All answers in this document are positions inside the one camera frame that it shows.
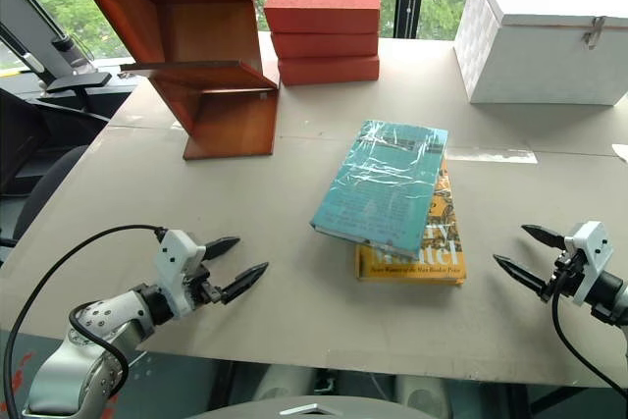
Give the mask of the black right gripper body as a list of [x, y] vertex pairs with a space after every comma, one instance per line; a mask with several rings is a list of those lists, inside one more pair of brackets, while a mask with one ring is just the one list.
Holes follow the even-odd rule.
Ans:
[[554, 261], [554, 270], [545, 292], [545, 302], [555, 295], [574, 297], [584, 279], [585, 253], [577, 249], [574, 253], [563, 250]]

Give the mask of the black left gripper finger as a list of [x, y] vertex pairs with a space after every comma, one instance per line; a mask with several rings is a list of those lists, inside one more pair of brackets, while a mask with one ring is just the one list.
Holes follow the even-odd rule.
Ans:
[[238, 236], [224, 236], [210, 241], [205, 244], [202, 260], [213, 260], [231, 250], [239, 242], [240, 238]]
[[222, 288], [220, 301], [227, 305], [247, 292], [264, 275], [268, 266], [268, 262], [260, 263], [238, 274], [229, 285]]

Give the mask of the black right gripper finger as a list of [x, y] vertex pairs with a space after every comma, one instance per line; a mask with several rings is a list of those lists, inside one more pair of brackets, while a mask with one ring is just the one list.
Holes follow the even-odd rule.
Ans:
[[494, 254], [493, 258], [513, 280], [530, 289], [539, 299], [549, 300], [547, 283], [541, 278], [529, 272], [527, 269], [516, 264], [510, 258]]
[[552, 248], [565, 250], [564, 236], [539, 225], [524, 224], [521, 228], [538, 242]]

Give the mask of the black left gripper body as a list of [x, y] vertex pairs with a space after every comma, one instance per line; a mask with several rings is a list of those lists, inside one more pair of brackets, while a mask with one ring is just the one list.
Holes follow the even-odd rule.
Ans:
[[210, 272], [204, 265], [199, 265], [183, 278], [183, 286], [192, 310], [222, 301], [222, 289], [213, 286], [209, 278]]

